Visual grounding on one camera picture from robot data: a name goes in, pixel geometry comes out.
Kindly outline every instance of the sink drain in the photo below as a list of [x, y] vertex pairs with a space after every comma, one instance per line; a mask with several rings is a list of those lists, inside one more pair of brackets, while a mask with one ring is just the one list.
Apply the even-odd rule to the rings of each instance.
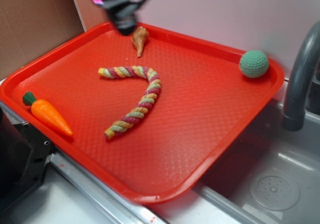
[[253, 176], [249, 189], [256, 203], [273, 211], [293, 207], [300, 196], [296, 181], [276, 170], [259, 172]]

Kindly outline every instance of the red tray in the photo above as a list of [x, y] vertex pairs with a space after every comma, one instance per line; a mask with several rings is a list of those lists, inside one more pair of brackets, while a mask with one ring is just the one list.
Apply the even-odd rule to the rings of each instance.
[[[190, 189], [270, 101], [284, 82], [270, 60], [257, 79], [239, 70], [244, 51], [147, 24], [141, 58], [130, 36], [103, 23], [9, 76], [0, 99], [120, 195], [142, 204]], [[142, 78], [106, 79], [99, 68], [143, 66], [157, 71], [161, 91], [152, 110], [122, 137], [104, 131], [133, 109]], [[26, 91], [51, 102], [74, 132], [64, 137], [22, 103]]]

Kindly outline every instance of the seashell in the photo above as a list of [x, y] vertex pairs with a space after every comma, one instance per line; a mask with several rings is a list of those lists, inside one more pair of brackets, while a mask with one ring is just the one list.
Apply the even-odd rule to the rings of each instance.
[[131, 41], [136, 48], [136, 56], [140, 58], [144, 50], [144, 45], [149, 37], [149, 32], [142, 26], [139, 26], [132, 34]]

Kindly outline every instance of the knitted ball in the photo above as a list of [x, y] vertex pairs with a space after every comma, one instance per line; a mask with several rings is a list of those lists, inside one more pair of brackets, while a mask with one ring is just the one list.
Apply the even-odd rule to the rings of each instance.
[[240, 70], [248, 78], [258, 78], [269, 68], [269, 60], [262, 51], [247, 51], [240, 59]]

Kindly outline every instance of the sink basin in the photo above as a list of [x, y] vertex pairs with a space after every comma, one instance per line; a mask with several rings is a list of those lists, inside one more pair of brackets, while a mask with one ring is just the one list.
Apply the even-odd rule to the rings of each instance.
[[272, 100], [201, 182], [261, 223], [318, 224], [320, 118], [307, 113], [302, 130], [286, 131], [281, 108]]

